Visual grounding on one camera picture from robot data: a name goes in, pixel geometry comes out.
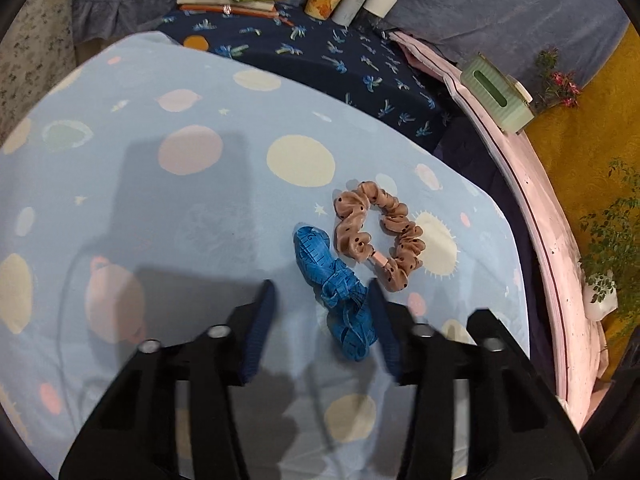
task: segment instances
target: brown polka dot scrunchie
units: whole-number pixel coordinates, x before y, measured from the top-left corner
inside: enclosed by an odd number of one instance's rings
[[[371,205],[384,212],[382,225],[396,233],[395,257],[385,258],[370,244],[371,235],[360,232]],[[425,248],[418,238],[422,229],[406,216],[407,206],[395,196],[389,195],[375,182],[361,182],[355,191],[345,191],[334,201],[335,212],[341,222],[335,228],[335,247],[357,262],[370,258],[386,273],[386,288],[397,292],[406,287],[409,274],[422,265],[418,255]]]

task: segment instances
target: pink bed frame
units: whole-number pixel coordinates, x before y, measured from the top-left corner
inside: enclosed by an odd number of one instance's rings
[[[406,34],[396,32],[391,38],[400,44],[413,67],[446,84],[520,205],[542,272],[554,343],[556,394],[579,430],[590,412],[596,378],[607,367],[608,353],[602,325],[584,315],[580,253],[545,170],[524,131],[503,134],[462,85],[459,69]]]

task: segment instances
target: green tissue box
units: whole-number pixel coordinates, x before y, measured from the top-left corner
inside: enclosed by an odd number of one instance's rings
[[[531,95],[520,82],[503,75],[482,54],[462,68],[460,81],[478,99],[505,134],[515,134],[534,117]]]

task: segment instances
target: yellow wall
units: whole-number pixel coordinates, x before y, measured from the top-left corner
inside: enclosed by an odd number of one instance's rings
[[[580,251],[585,252],[589,237],[580,231],[580,217],[606,208],[621,192],[607,177],[609,161],[618,156],[640,167],[640,37],[633,27],[578,102],[577,110],[548,110],[526,131]],[[603,325],[610,340],[619,329],[614,314]],[[610,343],[606,376],[619,362],[626,340],[617,338]]]

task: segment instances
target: screw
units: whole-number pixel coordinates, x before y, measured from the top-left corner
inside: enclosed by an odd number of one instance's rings
[[[504,350],[504,344],[497,337],[490,337],[489,339],[485,339],[482,342],[482,346],[484,346],[489,352],[499,352]]]
[[[435,334],[435,330],[431,325],[427,325],[425,323],[415,324],[411,329],[411,332],[418,337],[431,337]]]
[[[231,329],[227,325],[215,325],[207,330],[207,335],[212,339],[220,339],[231,334]]]
[[[143,354],[153,354],[157,352],[162,345],[157,339],[147,339],[138,345],[138,350]]]

